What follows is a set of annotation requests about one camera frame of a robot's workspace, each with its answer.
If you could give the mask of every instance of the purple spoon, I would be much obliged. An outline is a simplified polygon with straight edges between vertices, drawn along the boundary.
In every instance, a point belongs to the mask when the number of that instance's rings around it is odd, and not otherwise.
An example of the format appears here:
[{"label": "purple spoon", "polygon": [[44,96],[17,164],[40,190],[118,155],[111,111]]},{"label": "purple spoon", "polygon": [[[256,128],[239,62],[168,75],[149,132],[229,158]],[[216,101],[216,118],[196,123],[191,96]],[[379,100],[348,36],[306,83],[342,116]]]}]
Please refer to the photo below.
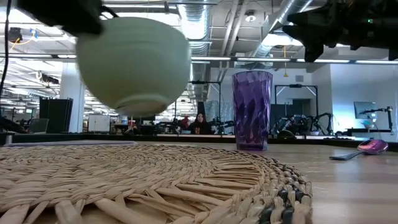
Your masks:
[{"label": "purple spoon", "polygon": [[388,149],[388,143],[381,139],[370,139],[365,142],[362,142],[357,147],[359,152],[354,152],[344,156],[330,156],[329,159],[340,160],[340,161],[348,161],[360,154],[366,155],[378,155]]}]

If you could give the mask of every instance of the purple tumbler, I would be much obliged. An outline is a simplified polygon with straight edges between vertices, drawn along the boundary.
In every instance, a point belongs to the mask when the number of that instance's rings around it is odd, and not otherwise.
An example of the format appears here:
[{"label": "purple tumbler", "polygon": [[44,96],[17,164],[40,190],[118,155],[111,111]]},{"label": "purple tumbler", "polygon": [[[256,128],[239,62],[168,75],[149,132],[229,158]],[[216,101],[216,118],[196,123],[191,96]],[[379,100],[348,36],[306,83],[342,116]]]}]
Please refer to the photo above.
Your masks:
[{"label": "purple tumbler", "polygon": [[232,76],[232,85],[237,148],[266,151],[272,74],[263,71],[239,72]]}]

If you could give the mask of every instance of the straw placemat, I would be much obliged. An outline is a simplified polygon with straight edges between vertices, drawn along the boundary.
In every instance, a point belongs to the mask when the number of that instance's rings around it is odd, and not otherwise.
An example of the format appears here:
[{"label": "straw placemat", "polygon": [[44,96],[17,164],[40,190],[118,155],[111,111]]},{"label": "straw placemat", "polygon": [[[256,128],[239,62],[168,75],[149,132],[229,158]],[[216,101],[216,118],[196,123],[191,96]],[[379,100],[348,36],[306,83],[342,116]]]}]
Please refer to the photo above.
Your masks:
[{"label": "straw placemat", "polygon": [[293,167],[241,152],[149,145],[0,149],[0,224],[309,224],[311,197],[311,183]]}]

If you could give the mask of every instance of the lamp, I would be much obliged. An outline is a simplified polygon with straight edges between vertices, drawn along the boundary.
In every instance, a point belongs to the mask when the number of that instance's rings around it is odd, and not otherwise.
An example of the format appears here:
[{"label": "lamp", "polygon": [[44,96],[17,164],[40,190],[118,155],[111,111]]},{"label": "lamp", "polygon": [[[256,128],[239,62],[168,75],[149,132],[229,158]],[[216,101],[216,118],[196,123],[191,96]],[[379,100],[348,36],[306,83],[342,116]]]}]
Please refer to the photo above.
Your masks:
[{"label": "lamp", "polygon": [[245,20],[248,22],[253,22],[256,20],[256,17],[254,16],[254,10],[246,11],[245,15],[246,15]]}]

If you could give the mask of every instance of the white bowl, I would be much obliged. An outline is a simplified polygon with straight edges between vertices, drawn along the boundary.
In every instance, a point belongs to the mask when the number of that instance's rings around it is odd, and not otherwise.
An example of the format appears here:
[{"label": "white bowl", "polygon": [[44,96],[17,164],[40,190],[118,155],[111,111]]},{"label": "white bowl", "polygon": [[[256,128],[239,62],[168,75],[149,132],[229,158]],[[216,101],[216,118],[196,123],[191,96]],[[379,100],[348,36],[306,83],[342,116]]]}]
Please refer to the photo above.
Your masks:
[{"label": "white bowl", "polygon": [[189,81],[188,40],[177,29],[151,19],[101,22],[101,35],[80,35],[76,45],[89,91],[121,114],[150,116],[164,111]]}]

